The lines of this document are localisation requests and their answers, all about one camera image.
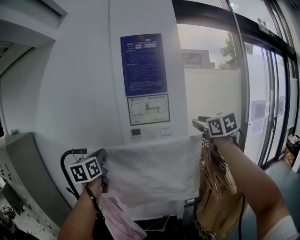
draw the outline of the white towel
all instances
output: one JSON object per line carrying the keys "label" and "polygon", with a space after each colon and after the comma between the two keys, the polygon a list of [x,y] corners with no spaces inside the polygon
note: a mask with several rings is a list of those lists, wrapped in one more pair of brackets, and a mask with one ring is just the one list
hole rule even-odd
{"label": "white towel", "polygon": [[202,135],[106,148],[108,196],[128,207],[199,196]]}

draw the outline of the sky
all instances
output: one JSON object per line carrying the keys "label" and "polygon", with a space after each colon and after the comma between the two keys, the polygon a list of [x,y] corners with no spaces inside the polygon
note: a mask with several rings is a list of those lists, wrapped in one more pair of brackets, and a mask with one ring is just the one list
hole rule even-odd
{"label": "sky", "polygon": [[[219,0],[194,0],[205,4],[221,7]],[[275,32],[275,27],[271,17],[261,0],[230,0],[234,4],[235,13],[243,15],[258,22],[257,18],[267,23],[269,30]],[[220,48],[225,46],[227,31],[208,28],[203,26],[178,24],[178,32],[182,49],[209,50],[210,61],[215,62],[216,68],[220,63],[224,63],[231,57],[223,57]]]}

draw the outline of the sleeve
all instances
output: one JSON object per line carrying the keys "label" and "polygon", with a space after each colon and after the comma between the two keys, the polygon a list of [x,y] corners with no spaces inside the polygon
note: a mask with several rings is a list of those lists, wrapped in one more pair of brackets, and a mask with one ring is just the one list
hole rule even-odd
{"label": "sleeve", "polygon": [[292,217],[286,216],[268,231],[263,240],[298,240],[299,237]]}

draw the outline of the blue sign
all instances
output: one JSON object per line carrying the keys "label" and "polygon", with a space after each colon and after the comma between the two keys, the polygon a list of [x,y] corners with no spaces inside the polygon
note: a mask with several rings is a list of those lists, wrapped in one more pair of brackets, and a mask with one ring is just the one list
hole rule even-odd
{"label": "blue sign", "polygon": [[161,34],[121,37],[126,96],[167,92]]}

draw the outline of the pink bag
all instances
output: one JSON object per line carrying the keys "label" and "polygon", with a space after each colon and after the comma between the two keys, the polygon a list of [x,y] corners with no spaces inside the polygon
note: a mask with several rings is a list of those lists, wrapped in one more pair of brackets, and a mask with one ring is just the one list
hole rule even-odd
{"label": "pink bag", "polygon": [[115,240],[142,240],[147,234],[134,221],[125,216],[114,198],[101,195],[99,208],[105,224]]}

